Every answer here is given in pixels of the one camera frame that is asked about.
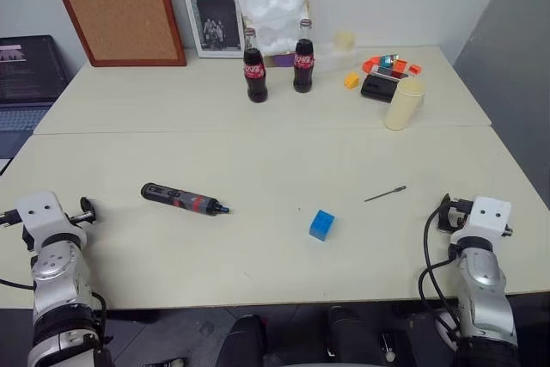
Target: metal pin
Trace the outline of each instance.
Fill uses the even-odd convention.
[[[392,189],[391,191],[387,191],[386,193],[381,193],[380,195],[376,195],[375,197],[368,198],[368,199],[366,199],[364,202],[372,201],[373,199],[377,199],[377,198],[380,198],[380,197],[389,195],[390,193],[398,193],[399,191],[403,191],[404,189],[406,189],[405,186],[403,186],[403,187],[397,187],[397,188],[395,188],[395,189]]]

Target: blue cube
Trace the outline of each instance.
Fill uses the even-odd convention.
[[[333,224],[334,216],[330,215],[323,210],[319,210],[315,219],[309,227],[309,234],[317,238],[318,240],[325,241],[327,238],[328,231],[330,226]]]

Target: yellow block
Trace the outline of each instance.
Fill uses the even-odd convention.
[[[350,72],[348,76],[345,77],[344,85],[348,89],[356,88],[359,85],[359,75],[356,72]]]

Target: photograph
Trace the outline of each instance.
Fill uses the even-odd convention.
[[[242,58],[242,18],[236,0],[186,0],[201,58]]]

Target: white table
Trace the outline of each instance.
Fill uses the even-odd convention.
[[[362,50],[398,52],[423,67],[425,104],[411,127],[491,122],[437,46]],[[259,131],[383,128],[388,104],[344,87],[347,70],[314,73],[307,94],[292,88],[292,68],[268,68],[268,100],[252,103],[240,59],[197,59],[187,67],[95,68],[78,72],[36,134],[88,132]]]
[[[144,200],[149,181],[231,213]],[[46,188],[69,214],[80,196],[95,202],[85,256],[111,308],[418,298],[425,219],[447,191],[511,201],[515,233],[498,249],[506,290],[550,290],[548,210],[486,126],[33,136],[4,173],[0,205]],[[325,242],[308,233],[319,209],[336,216]],[[448,244],[431,232],[433,260]],[[2,231],[0,274],[31,282],[19,226]],[[29,291],[0,286],[0,307],[31,306]]]

